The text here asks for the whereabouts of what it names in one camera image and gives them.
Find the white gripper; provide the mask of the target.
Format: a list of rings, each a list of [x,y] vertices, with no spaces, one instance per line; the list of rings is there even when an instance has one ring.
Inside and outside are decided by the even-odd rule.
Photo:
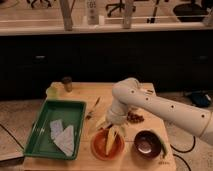
[[[101,117],[97,122],[96,122],[96,130],[99,130],[101,128],[106,128],[108,122],[110,122],[113,125],[120,125],[118,127],[119,129],[119,134],[123,137],[126,137],[126,128],[122,124],[126,122],[127,119],[127,112],[126,111],[113,111],[112,109],[109,109],[107,111],[106,117],[103,116]]]

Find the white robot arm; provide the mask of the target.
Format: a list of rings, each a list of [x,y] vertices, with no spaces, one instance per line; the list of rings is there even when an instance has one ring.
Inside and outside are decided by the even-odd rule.
[[[141,90],[136,78],[113,85],[113,101],[105,115],[105,124],[122,125],[130,107],[142,108],[213,146],[213,112],[168,100]]]

